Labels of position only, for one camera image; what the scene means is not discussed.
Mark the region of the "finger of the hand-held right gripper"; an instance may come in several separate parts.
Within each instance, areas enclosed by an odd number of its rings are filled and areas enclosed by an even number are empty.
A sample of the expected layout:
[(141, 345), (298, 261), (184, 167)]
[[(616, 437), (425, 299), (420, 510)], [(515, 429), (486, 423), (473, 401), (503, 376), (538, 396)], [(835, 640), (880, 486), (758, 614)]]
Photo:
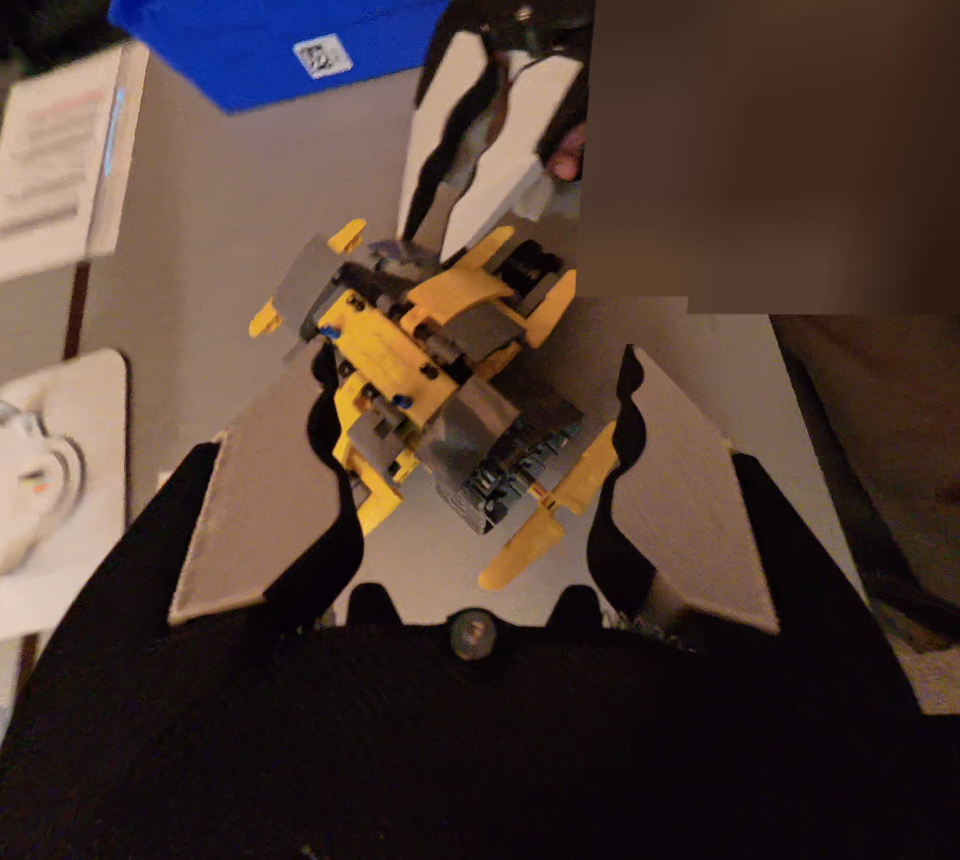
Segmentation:
[(511, 211), (545, 172), (539, 146), (584, 65), (552, 53), (506, 53), (506, 112), (497, 136), (479, 156), (472, 180), (449, 215), (440, 260), (469, 250)]
[(465, 134), (490, 107), (498, 86), (498, 62), (486, 38), (478, 32), (457, 31), (415, 104), (401, 183), (399, 240), (414, 239)]

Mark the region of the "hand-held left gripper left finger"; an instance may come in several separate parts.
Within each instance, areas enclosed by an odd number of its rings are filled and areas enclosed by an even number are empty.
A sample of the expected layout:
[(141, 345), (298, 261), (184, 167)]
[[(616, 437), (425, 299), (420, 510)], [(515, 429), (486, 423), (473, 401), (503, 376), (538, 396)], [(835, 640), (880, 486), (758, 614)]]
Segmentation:
[(267, 602), (308, 618), (357, 573), (364, 538), (346, 471), (333, 345), (315, 340), (229, 422), (180, 569), (180, 626)]

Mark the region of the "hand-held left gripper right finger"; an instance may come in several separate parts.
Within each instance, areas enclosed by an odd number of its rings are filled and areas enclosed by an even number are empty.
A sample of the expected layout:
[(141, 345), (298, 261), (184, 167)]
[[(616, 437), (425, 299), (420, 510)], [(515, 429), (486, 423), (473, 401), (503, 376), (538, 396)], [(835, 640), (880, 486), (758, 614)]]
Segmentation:
[(701, 619), (781, 630), (735, 451), (636, 344), (616, 380), (613, 452), (587, 542), (594, 585), (618, 619), (670, 635)]

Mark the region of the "yellow black toy tracked vehicle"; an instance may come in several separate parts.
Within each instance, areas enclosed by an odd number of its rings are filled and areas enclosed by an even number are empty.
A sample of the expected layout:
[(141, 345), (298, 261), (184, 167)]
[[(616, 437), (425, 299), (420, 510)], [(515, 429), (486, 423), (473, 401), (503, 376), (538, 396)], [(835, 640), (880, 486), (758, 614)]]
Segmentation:
[[(599, 494), (614, 452), (609, 423), (554, 487), (540, 478), (582, 426), (584, 415), (526, 369), (576, 294), (576, 270), (534, 239), (514, 243), (499, 226), (436, 275), (412, 280), (372, 269), (366, 220), (319, 235), (296, 257), (248, 326), (253, 338), (280, 326), (297, 345), (329, 341), (339, 386), (341, 433), (333, 453), (354, 489), (369, 535), (402, 505), (415, 470), (484, 537), (522, 496), (535, 511), (481, 572), (483, 590), (502, 590), (564, 536), (557, 518), (581, 516)], [(471, 362), (440, 332), (461, 312), (492, 302), (524, 336)]]

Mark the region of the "person's right hand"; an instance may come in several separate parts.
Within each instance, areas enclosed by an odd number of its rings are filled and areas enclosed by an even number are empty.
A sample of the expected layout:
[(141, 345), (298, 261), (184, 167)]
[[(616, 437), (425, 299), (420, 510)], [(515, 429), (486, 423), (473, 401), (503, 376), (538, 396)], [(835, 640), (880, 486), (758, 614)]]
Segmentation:
[(552, 153), (546, 171), (557, 182), (573, 183), (582, 179), (586, 121), (572, 127)]

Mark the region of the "white book stand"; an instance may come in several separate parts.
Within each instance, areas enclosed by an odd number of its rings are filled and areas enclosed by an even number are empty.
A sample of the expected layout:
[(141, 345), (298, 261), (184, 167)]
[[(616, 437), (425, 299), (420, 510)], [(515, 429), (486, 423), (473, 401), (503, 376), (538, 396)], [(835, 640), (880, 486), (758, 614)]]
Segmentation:
[(126, 531), (127, 407), (110, 349), (2, 387), (2, 641), (53, 630)]

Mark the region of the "person's brown clothing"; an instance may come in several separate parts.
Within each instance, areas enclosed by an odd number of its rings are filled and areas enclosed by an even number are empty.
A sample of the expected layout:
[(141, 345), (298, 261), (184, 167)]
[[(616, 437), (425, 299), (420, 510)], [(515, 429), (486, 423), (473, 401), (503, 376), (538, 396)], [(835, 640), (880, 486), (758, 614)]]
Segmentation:
[(958, 716), (958, 315), (770, 320), (873, 614), (922, 712)]

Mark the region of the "printed paper sheet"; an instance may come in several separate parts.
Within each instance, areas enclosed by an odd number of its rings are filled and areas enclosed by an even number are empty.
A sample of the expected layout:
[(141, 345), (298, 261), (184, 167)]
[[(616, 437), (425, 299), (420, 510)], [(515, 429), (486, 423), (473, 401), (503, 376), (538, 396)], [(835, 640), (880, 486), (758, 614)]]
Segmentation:
[(1, 141), (1, 281), (113, 255), (150, 61), (129, 40), (11, 87)]

